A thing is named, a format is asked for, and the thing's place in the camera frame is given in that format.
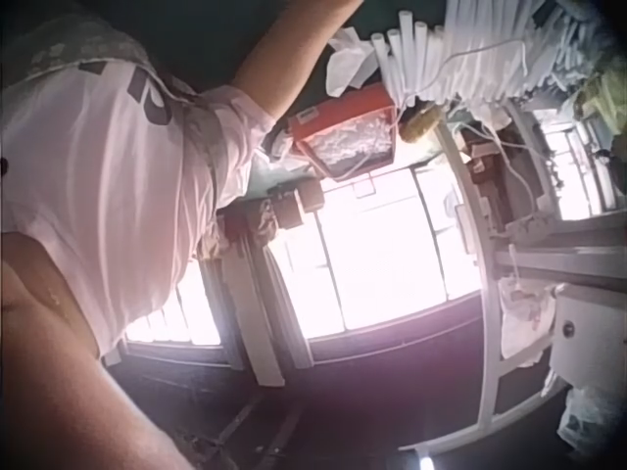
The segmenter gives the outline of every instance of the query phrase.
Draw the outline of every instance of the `bright window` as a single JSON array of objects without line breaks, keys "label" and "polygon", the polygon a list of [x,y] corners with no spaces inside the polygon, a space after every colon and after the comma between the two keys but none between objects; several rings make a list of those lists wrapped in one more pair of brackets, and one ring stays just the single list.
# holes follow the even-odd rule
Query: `bright window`
[{"label": "bright window", "polygon": [[413,172],[327,182],[324,209],[270,244],[306,338],[376,325],[479,289],[457,223],[453,173],[447,164]]},{"label": "bright window", "polygon": [[198,261],[189,262],[185,275],[160,310],[128,325],[126,338],[138,343],[220,344]]}]

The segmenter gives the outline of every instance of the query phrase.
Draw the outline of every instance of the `raised arm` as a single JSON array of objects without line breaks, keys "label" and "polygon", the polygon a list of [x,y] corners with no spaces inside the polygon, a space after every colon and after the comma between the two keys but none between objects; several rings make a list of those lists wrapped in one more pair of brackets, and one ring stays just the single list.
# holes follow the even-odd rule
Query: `raised arm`
[{"label": "raised arm", "polygon": [[333,34],[362,0],[291,0],[244,61],[233,85],[279,119],[301,92]]}]

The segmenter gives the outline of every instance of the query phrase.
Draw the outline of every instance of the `white t-shirt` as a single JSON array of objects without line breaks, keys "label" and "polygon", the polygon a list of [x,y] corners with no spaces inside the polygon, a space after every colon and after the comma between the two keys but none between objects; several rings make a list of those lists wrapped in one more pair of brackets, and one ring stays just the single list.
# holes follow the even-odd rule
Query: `white t-shirt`
[{"label": "white t-shirt", "polygon": [[43,245],[105,354],[164,304],[274,122],[232,87],[184,109],[126,63],[61,70],[2,98],[2,231]]}]

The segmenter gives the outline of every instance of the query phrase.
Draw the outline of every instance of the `sleeve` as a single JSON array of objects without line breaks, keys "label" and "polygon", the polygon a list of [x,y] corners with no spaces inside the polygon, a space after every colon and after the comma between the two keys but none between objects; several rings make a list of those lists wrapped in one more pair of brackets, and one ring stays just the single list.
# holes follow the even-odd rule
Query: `sleeve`
[{"label": "sleeve", "polygon": [[189,110],[186,131],[191,133],[191,148],[215,170],[214,208],[244,195],[253,153],[274,124],[268,113],[233,86],[201,94],[200,106]]}]

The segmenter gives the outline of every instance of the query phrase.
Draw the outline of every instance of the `white cabinet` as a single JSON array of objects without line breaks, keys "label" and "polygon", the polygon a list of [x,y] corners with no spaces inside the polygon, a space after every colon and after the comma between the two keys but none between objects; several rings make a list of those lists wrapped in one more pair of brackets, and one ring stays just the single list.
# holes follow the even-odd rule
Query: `white cabinet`
[{"label": "white cabinet", "polygon": [[575,388],[627,396],[627,295],[574,285],[558,293],[551,367]]}]

